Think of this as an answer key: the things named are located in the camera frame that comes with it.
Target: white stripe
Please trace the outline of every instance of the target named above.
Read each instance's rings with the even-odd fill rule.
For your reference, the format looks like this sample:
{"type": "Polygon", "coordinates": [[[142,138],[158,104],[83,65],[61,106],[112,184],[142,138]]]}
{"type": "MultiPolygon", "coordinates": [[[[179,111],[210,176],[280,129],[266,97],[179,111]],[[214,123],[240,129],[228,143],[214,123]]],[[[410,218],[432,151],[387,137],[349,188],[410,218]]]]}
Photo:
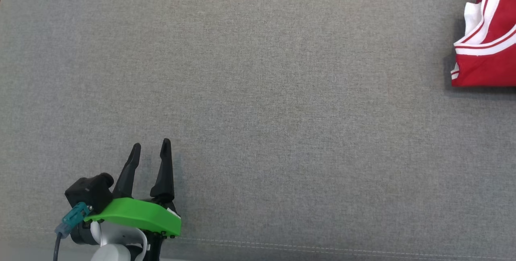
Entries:
{"type": "Polygon", "coordinates": [[[512,36],[501,44],[497,44],[492,48],[456,48],[457,55],[470,55],[470,56],[487,56],[494,55],[516,43],[516,36],[512,36]]]}
{"type": "Polygon", "coordinates": [[[458,40],[454,45],[462,45],[463,43],[468,44],[479,44],[485,40],[485,37],[487,36],[487,32],[489,30],[489,26],[491,25],[491,21],[493,20],[494,13],[496,12],[496,9],[498,8],[498,4],[500,3],[500,0],[483,0],[482,1],[482,8],[485,6],[485,13],[482,15],[482,20],[479,22],[476,28],[474,28],[470,33],[465,35],[462,39],[458,40]],[[476,31],[478,32],[468,39],[468,41],[464,42],[468,37],[470,37],[472,34],[474,34],[476,31]]]}
{"type": "Polygon", "coordinates": [[[466,3],[466,7],[464,7],[464,20],[466,21],[466,32],[464,34],[467,35],[479,26],[479,22],[482,21],[482,4],[466,3]]]}
{"type": "Polygon", "coordinates": [[[509,32],[507,32],[503,37],[496,39],[490,43],[485,44],[461,44],[459,42],[455,43],[455,46],[464,46],[464,47],[472,47],[472,48],[455,48],[455,51],[458,55],[470,55],[470,56],[486,56],[493,55],[516,43],[516,34],[509,38],[509,36],[516,31],[516,25],[514,25],[509,32]]]}
{"type": "Polygon", "coordinates": [[[451,73],[459,72],[459,64],[455,63],[455,68],[451,71],[451,73]]]}

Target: green mount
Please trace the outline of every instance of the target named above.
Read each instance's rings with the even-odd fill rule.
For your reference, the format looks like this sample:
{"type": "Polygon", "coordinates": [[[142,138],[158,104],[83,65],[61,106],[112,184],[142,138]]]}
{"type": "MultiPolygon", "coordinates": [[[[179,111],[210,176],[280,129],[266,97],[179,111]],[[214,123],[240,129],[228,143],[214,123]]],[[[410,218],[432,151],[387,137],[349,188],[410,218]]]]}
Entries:
{"type": "Polygon", "coordinates": [[[114,199],[98,215],[90,215],[84,221],[108,221],[140,230],[148,230],[165,236],[179,236],[181,218],[172,210],[141,200],[123,197],[114,199]]]}
{"type": "Polygon", "coordinates": [[[135,200],[132,197],[134,173],[140,162],[140,151],[141,145],[136,143],[114,186],[113,200],[101,213],[89,215],[84,221],[104,220],[161,236],[179,236],[181,217],[175,211],[173,203],[174,178],[170,140],[163,140],[160,171],[151,189],[149,200],[135,200]]]}

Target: cable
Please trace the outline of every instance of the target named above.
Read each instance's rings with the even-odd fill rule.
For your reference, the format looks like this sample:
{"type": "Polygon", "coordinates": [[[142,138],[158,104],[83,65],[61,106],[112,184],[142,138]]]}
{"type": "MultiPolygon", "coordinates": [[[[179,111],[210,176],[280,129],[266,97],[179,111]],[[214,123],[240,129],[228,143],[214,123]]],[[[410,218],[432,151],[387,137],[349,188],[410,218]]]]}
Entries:
{"type": "Polygon", "coordinates": [[[79,202],[63,217],[62,223],[54,230],[57,234],[56,246],[54,247],[54,261],[57,261],[61,239],[68,237],[72,229],[79,225],[79,223],[92,212],[92,209],[92,206],[88,206],[84,202],[79,202]]]}
{"type": "Polygon", "coordinates": [[[62,233],[57,233],[56,246],[54,247],[54,261],[57,261],[57,255],[59,254],[59,245],[61,244],[62,233]]]}

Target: black cable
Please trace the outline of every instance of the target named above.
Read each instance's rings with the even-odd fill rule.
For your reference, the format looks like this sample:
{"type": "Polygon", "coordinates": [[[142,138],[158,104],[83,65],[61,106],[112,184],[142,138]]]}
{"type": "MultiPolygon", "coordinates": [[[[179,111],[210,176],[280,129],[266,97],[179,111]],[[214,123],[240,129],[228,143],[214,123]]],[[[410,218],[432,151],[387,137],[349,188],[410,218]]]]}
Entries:
{"type": "Polygon", "coordinates": [[[57,233],[56,246],[54,247],[54,261],[57,261],[57,254],[59,254],[59,244],[61,244],[61,232],[57,233]]]}

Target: red shirt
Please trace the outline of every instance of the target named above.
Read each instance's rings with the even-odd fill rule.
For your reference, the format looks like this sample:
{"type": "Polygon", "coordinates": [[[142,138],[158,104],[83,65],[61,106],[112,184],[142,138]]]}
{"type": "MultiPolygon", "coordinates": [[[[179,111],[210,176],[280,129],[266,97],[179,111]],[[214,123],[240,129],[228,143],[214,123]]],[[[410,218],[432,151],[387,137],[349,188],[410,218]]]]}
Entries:
{"type": "Polygon", "coordinates": [[[457,41],[451,84],[516,86],[516,0],[477,0],[464,10],[466,35],[457,41]]]}

